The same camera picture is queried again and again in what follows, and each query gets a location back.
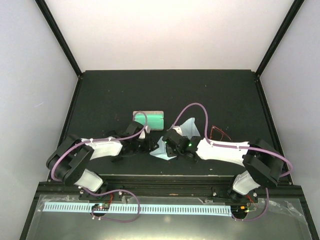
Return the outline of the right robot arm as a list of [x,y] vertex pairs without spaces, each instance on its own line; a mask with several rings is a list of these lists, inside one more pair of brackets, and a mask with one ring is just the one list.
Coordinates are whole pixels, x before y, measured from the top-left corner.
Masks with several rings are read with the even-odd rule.
[[240,201],[259,187],[277,187],[282,177],[283,156],[271,151],[271,146],[261,139],[252,144],[223,142],[207,140],[202,136],[188,138],[176,129],[170,129],[162,141],[169,157],[216,160],[244,167],[245,171],[233,177],[226,191],[227,197],[233,202]]

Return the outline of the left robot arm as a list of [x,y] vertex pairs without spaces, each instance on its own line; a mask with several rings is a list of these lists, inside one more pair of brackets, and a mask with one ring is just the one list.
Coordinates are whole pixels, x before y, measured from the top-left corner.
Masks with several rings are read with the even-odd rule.
[[151,137],[155,130],[132,121],[124,131],[112,130],[106,138],[79,138],[71,134],[47,159],[46,167],[52,180],[85,188],[95,199],[101,200],[108,188],[97,173],[87,168],[89,162],[102,157],[123,158],[150,153],[159,147]]

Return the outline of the grey glasses case green lining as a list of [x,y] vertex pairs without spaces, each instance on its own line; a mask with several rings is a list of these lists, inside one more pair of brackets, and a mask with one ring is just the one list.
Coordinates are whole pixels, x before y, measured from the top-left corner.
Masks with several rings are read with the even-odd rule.
[[151,131],[162,131],[164,129],[164,112],[163,111],[133,111],[133,120],[142,125],[149,126]]

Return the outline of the light blue cleaning cloth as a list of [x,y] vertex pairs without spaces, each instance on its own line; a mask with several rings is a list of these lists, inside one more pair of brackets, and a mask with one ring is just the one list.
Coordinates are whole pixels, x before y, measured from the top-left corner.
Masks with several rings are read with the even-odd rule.
[[166,144],[163,141],[163,137],[162,136],[158,140],[157,144],[158,144],[158,148],[149,153],[151,156],[159,158],[159,159],[163,159],[163,160],[166,160],[166,161],[174,158],[174,156],[172,156],[172,157],[168,156],[167,150],[166,150]]

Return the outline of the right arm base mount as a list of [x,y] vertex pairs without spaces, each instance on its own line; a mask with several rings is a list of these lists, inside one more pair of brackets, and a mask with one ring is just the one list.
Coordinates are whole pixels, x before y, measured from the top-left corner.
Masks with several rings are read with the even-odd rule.
[[258,200],[254,196],[241,195],[227,186],[214,186],[211,190],[213,202],[230,206],[231,215],[234,219],[243,221],[248,213],[258,209]]

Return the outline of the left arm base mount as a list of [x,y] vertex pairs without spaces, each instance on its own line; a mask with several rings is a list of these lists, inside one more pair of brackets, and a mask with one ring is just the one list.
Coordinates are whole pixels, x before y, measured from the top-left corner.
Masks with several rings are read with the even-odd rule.
[[111,204],[121,200],[123,194],[123,190],[120,189],[110,194],[95,196],[81,188],[79,190],[78,199],[88,201],[92,204],[89,209],[89,214],[93,219],[98,218],[100,220],[110,210]]

